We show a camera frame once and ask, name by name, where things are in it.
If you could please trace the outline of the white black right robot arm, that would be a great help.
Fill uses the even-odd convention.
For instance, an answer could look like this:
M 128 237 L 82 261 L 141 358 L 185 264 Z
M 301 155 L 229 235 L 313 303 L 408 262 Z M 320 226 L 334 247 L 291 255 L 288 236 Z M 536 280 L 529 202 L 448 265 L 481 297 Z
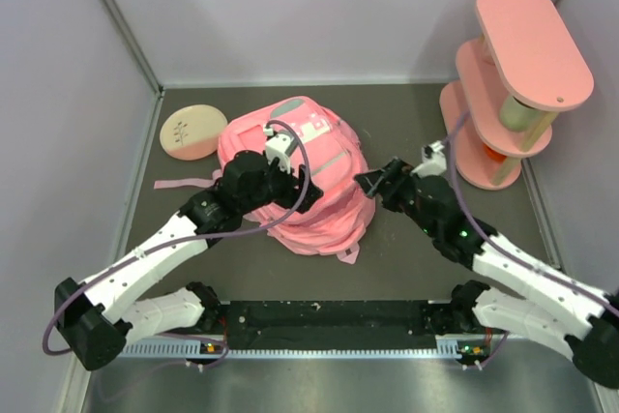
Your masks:
M 354 180 L 366 197 L 380 197 L 385 209 L 416 223 L 443 257 L 510 289 L 462 286 L 451 308 L 460 330 L 481 325 L 530 339 L 566 357 L 591 381 L 617 389 L 617 294 L 564 275 L 476 220 L 440 175 L 420 176 L 394 158 Z

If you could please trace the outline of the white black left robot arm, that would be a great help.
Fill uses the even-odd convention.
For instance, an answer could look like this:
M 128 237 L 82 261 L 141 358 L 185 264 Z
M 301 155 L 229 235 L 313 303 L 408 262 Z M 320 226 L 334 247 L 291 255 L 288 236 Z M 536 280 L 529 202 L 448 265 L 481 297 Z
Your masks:
M 245 215 L 276 205 L 290 217 L 305 213 L 324 192 L 309 167 L 283 165 L 282 155 L 241 151 L 209 187 L 192 195 L 150 238 L 112 266 L 82 280 L 66 278 L 54 289 L 48 323 L 88 371 L 101 369 L 142 339 L 194 327 L 209 332 L 219 323 L 212 289 L 191 282 L 154 299 L 143 294 L 189 259 L 224 238 L 246 235 Z

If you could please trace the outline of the pink student backpack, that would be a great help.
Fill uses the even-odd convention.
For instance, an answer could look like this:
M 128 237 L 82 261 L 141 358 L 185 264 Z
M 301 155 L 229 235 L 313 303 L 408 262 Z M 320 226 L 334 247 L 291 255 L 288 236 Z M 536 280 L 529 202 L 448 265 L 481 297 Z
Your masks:
M 155 184 L 200 189 L 181 208 L 196 233 L 255 221 L 296 254 L 356 261 L 375 204 L 354 181 L 368 167 L 360 139 L 333 110 L 298 96 L 227 120 L 215 107 L 190 105 L 163 123 L 160 144 L 181 161 L 218 157 L 209 179 Z

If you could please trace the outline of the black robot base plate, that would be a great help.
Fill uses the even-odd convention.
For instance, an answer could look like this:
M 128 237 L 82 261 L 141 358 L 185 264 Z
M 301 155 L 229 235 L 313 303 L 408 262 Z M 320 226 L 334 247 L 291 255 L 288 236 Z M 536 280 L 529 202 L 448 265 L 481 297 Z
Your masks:
M 434 345 L 437 336 L 489 332 L 460 323 L 448 302 L 428 301 L 231 301 L 204 322 L 171 331 L 223 336 L 233 350 L 382 350 Z

